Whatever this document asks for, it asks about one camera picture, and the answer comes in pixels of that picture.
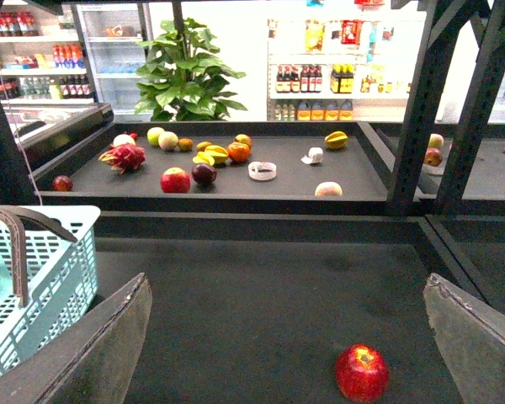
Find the basket handle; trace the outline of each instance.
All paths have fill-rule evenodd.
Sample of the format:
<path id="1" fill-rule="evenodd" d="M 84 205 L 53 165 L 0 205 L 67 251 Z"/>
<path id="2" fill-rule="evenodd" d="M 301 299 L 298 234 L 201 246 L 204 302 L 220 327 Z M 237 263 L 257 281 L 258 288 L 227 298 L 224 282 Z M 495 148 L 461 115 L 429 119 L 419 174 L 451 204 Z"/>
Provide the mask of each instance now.
<path id="1" fill-rule="evenodd" d="M 11 237 L 11 269 L 13 274 L 13 294 L 16 295 L 21 307 L 26 307 L 28 296 L 28 271 L 26 268 L 26 234 L 22 219 L 52 231 L 59 237 L 70 242 L 77 242 L 77 238 L 61 225 L 47 216 L 34 210 L 18 206 L 0 205 L 0 221 L 9 229 Z"/>

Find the tape roll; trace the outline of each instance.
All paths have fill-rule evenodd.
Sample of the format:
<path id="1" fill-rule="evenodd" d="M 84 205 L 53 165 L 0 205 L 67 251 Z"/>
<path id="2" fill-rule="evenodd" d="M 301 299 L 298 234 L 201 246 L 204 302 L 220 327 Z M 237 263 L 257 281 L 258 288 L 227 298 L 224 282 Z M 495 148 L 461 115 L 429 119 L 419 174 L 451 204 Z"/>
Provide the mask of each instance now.
<path id="1" fill-rule="evenodd" d="M 303 156 L 301 161 L 305 164 L 318 164 L 323 160 L 323 150 L 320 147 L 311 147 L 309 154 Z"/>
<path id="2" fill-rule="evenodd" d="M 249 164 L 249 177 L 257 181 L 269 181 L 277 176 L 277 166 L 272 162 L 252 162 Z"/>

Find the refrigerator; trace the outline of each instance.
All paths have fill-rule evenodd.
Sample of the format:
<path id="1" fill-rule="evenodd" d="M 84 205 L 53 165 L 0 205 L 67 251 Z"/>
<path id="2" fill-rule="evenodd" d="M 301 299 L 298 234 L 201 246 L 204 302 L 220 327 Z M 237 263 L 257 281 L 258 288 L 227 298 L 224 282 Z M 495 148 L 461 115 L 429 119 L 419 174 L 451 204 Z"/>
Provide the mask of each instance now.
<path id="1" fill-rule="evenodd" d="M 149 121 L 150 114 L 134 114 L 140 98 L 136 84 L 143 80 L 136 69 L 146 61 L 137 43 L 147 40 L 151 29 L 146 4 L 77 5 L 75 19 L 86 51 L 88 75 L 93 79 L 96 101 L 110 104 L 116 121 Z"/>

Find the potted plant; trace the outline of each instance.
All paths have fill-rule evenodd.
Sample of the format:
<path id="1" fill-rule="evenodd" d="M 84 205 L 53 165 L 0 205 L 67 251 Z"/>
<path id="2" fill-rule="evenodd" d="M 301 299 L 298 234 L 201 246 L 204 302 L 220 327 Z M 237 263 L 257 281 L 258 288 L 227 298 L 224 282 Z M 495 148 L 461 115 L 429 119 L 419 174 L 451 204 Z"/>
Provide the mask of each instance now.
<path id="1" fill-rule="evenodd" d="M 151 120 L 223 120 L 228 109 L 247 110 L 222 91 L 226 77 L 242 78 L 216 56 L 221 50 L 211 44 L 215 36 L 194 19 L 185 19 L 183 32 L 172 20 L 161 22 L 163 34 L 139 42 L 149 48 L 146 64 L 136 73 L 147 80 L 137 83 L 141 99 L 135 113 L 152 112 Z"/>

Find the shopping basket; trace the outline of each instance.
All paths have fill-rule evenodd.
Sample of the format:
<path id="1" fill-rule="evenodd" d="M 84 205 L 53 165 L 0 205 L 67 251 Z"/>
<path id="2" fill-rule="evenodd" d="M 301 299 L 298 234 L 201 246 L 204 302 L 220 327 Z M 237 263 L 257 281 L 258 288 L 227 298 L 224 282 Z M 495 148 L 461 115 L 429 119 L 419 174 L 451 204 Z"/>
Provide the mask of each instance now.
<path id="1" fill-rule="evenodd" d="M 0 376 L 88 309 L 99 214 L 95 206 L 0 206 Z"/>

